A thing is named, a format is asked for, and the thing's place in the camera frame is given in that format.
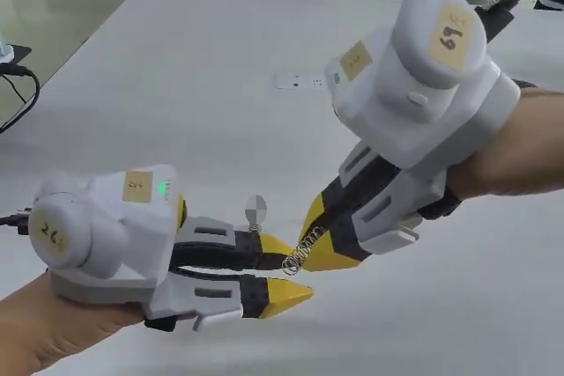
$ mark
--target table surface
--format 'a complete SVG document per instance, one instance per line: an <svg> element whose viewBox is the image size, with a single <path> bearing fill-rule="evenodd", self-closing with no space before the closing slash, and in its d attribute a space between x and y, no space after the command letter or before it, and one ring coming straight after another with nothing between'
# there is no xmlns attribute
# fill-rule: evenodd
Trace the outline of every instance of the table surface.
<svg viewBox="0 0 564 376"><path fill-rule="evenodd" d="M326 92L282 92L281 70L319 72L399 3L383 0L127 0L0 137L0 212L40 180L177 166L191 216L296 241L309 202L355 137ZM564 90L564 15L520 11L491 46L512 77ZM45 374L560 375L564 366L561 193L482 198L424 224L417 245L358 269L303 273L316 295L271 321L194 334L124 330ZM0 296L43 266L2 230Z"/></svg>

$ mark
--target gripper jaw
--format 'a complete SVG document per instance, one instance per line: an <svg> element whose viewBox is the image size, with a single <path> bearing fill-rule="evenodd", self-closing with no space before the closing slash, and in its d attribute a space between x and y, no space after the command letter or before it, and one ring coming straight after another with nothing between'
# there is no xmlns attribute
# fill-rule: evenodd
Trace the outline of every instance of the gripper jaw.
<svg viewBox="0 0 564 376"><path fill-rule="evenodd" d="M339 168L339 176L312 202L300 242L323 228L308 251L309 271L358 266L371 254L411 245L419 211L441 200L446 172L420 179L399 169L360 142Z"/></svg>

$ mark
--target white plastic housing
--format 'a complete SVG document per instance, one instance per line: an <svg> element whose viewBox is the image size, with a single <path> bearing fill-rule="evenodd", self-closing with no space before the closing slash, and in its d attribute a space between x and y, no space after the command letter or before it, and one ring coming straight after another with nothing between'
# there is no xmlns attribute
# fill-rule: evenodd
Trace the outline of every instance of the white plastic housing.
<svg viewBox="0 0 564 376"><path fill-rule="evenodd" d="M157 286L177 232L171 166L101 175L79 187L63 176L35 197L29 232L52 271L84 286Z"/></svg>
<svg viewBox="0 0 564 376"><path fill-rule="evenodd" d="M464 0L404 0L393 28L369 34L325 73L339 120L403 169L463 127L501 75Z"/></svg>

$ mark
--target yellow and black finger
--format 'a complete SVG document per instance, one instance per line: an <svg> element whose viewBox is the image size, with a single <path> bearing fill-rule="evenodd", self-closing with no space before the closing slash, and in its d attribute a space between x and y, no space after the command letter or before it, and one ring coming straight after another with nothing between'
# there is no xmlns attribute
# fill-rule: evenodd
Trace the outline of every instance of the yellow and black finger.
<svg viewBox="0 0 564 376"><path fill-rule="evenodd" d="M235 231L235 245L217 242L174 244L170 269L193 266L208 269L273 270L292 252L284 241L269 233Z"/></svg>
<svg viewBox="0 0 564 376"><path fill-rule="evenodd" d="M242 275L243 318L268 319L313 297L311 288L285 279Z"/></svg>

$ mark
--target electrical socket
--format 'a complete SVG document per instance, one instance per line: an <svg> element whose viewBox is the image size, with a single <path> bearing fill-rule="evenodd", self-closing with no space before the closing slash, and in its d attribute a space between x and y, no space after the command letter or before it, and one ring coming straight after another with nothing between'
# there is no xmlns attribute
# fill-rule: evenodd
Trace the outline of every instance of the electrical socket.
<svg viewBox="0 0 564 376"><path fill-rule="evenodd" d="M279 90L325 90L325 76L322 73L279 72L274 85Z"/></svg>

